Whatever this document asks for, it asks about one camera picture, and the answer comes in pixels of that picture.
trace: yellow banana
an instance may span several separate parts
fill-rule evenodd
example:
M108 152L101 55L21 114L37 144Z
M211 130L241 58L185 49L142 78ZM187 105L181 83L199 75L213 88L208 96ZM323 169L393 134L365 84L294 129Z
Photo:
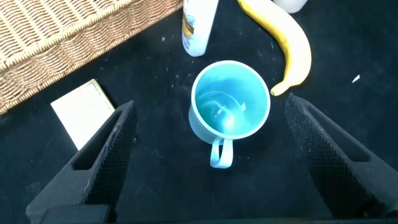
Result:
M300 25L271 0L238 0L242 10L271 33L285 53L284 80L271 89L278 96L301 84L311 68L311 48Z

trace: bottle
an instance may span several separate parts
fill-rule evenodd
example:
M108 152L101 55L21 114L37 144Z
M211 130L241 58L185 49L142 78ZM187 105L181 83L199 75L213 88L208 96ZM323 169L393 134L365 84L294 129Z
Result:
M307 0L274 0L274 3L284 9L287 13L296 13L303 8Z
M206 52L218 0L184 0L182 45L192 57Z

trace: cup handle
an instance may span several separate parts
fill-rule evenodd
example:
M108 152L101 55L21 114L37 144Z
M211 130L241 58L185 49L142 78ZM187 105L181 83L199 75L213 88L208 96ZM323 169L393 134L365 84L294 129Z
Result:
M213 141L213 147L211 148L210 155L210 166L214 168L225 169L231 166L233 159L233 145L232 140L224 139L223 153L220 158L220 141L221 139L215 139Z

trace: wicker basket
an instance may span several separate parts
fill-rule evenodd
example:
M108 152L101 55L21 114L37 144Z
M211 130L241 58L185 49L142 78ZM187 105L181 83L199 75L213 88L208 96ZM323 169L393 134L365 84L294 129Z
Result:
M0 114L182 7L182 0L2 0Z

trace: blue cup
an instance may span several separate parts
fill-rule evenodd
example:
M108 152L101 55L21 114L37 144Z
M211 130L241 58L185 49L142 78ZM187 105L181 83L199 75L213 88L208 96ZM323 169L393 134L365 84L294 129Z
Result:
M199 73L192 87L189 123L201 140L213 145L212 167L231 166L233 140L258 131L266 122L270 106L264 80L243 63L216 62Z

